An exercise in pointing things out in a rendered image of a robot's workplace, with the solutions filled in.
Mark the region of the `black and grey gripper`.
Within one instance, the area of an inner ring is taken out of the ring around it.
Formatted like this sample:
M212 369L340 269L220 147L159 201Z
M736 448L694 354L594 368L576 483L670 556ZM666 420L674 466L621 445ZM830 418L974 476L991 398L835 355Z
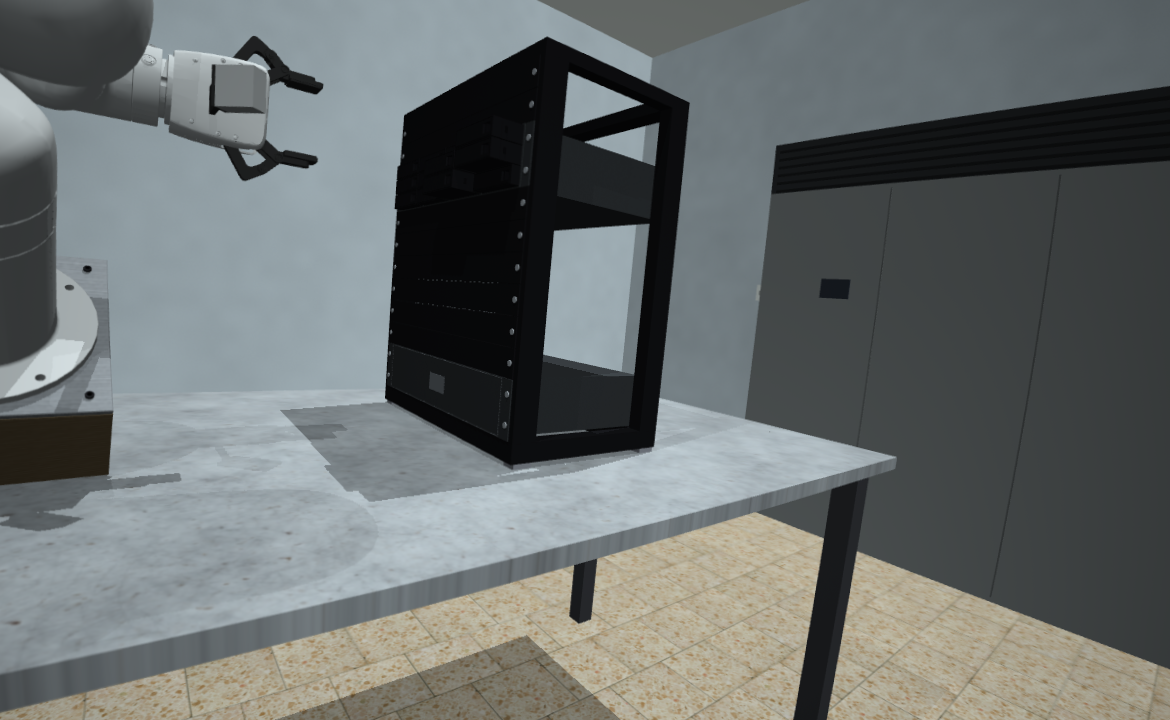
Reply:
M264 67L248 61L253 54L262 56L271 69L266 70ZM213 64L250 64L268 73L266 114L223 114L220 110L215 115L209 114L209 85L213 81L211 67ZM317 156L289 150L282 152L266 140L270 85L277 85L278 82L285 83L285 87L315 95L323 90L323 83L315 81L312 76L305 76L305 74L289 69L282 59L278 59L277 53L273 52L257 36L252 36L233 59L207 53L174 50L174 55L168 54L164 124L168 126L168 133L227 151L241 181L250 181L255 177L264 176L268 170L277 167L278 164L309 169L309 165L317 163ZM256 155L256 152L266 160L255 167L248 167L242 155Z

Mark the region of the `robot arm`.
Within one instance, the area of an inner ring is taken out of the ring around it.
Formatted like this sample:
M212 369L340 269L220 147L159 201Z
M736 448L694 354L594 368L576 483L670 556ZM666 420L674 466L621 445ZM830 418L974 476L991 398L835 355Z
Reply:
M99 336L92 300L56 270L56 140L35 104L157 126L168 60L149 44L152 9L0 0L0 404L58 386Z

